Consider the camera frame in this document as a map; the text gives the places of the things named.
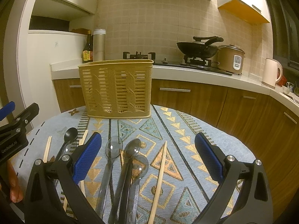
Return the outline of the person's left hand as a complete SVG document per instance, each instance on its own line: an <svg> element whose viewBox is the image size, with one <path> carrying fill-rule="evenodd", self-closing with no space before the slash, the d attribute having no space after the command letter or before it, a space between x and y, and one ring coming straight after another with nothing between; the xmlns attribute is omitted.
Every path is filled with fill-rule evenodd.
<svg viewBox="0 0 299 224"><path fill-rule="evenodd" d="M23 192L10 160L7 161L7 175L10 186L10 199L13 203L19 203L23 200Z"/></svg>

